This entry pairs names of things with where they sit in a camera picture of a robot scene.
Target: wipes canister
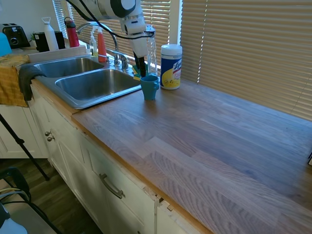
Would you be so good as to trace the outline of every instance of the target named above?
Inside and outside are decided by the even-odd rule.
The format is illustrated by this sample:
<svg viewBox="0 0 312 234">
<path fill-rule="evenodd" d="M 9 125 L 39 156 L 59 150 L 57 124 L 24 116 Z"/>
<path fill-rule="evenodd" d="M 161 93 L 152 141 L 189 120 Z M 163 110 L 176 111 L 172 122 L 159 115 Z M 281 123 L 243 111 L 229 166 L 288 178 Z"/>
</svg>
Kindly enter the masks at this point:
<svg viewBox="0 0 312 234">
<path fill-rule="evenodd" d="M 163 45 L 160 53 L 160 86 L 163 89 L 177 89 L 180 87 L 182 46 L 178 44 Z"/>
</svg>

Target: black toaster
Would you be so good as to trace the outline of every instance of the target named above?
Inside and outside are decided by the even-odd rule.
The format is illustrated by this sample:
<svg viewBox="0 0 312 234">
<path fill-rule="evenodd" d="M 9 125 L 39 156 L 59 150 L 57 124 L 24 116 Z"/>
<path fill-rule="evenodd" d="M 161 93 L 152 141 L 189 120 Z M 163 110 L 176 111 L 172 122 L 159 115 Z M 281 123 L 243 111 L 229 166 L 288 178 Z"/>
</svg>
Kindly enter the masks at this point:
<svg viewBox="0 0 312 234">
<path fill-rule="evenodd" d="M 0 24 L 0 32 L 6 35 L 12 49 L 30 46 L 23 28 L 14 23 Z"/>
</svg>

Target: window blinds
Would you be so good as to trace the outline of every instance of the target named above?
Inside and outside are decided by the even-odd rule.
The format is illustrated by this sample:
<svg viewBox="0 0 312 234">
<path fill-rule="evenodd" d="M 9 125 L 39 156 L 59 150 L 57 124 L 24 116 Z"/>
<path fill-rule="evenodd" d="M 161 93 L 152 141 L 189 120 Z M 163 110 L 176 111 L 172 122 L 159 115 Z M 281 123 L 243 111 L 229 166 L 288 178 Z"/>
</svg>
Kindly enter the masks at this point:
<svg viewBox="0 0 312 234">
<path fill-rule="evenodd" d="M 160 47 L 163 44 L 168 44 L 169 41 L 169 15 L 170 15 L 170 0 L 142 0 L 141 7 L 144 14 L 146 24 L 151 24 L 156 29 L 156 48 L 157 61 L 160 63 Z M 76 27 L 85 23 L 86 21 L 78 14 L 78 12 L 71 7 L 72 17 Z M 115 33 L 123 35 L 120 28 L 119 20 L 110 19 L 101 21 L 112 29 Z M 85 43 L 89 43 L 92 27 L 87 27 L 82 30 L 78 36 L 79 39 Z M 103 31 L 105 37 L 105 45 L 108 49 L 114 50 L 114 42 L 109 33 Z M 129 40 L 117 38 L 119 51 L 133 57 L 132 48 Z"/>
<path fill-rule="evenodd" d="M 53 6 L 54 6 L 55 14 L 57 16 L 59 30 L 63 33 L 63 37 L 68 38 L 66 27 L 64 25 L 65 16 L 64 16 L 64 10 L 63 10 L 61 1 L 62 0 L 53 0 Z"/>
<path fill-rule="evenodd" d="M 311 0 L 183 0 L 182 77 L 312 120 Z"/>
</svg>

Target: white wall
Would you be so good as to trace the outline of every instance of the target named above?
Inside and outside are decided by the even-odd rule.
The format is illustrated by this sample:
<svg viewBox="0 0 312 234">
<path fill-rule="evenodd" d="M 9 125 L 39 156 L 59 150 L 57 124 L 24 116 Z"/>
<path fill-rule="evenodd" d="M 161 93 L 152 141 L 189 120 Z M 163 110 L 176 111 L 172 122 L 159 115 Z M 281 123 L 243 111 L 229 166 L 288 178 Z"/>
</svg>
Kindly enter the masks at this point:
<svg viewBox="0 0 312 234">
<path fill-rule="evenodd" d="M 51 17 L 51 26 L 59 30 L 52 0 L 0 0 L 0 23 L 21 26 L 28 39 L 32 32 L 43 32 L 42 17 Z"/>
</svg>

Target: wooden floor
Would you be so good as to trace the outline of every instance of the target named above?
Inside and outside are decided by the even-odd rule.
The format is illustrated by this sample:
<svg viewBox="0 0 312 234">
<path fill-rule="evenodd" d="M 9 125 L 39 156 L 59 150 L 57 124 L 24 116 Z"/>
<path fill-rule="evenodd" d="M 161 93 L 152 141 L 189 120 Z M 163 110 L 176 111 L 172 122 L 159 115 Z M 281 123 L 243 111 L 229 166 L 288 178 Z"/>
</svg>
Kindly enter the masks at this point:
<svg viewBox="0 0 312 234">
<path fill-rule="evenodd" d="M 29 184 L 32 202 L 38 205 L 64 234 L 101 234 L 50 163 L 46 159 L 37 159 L 37 162 L 51 178 L 50 181 L 44 180 L 29 159 L 1 159 L 0 170 L 17 167 Z"/>
</svg>

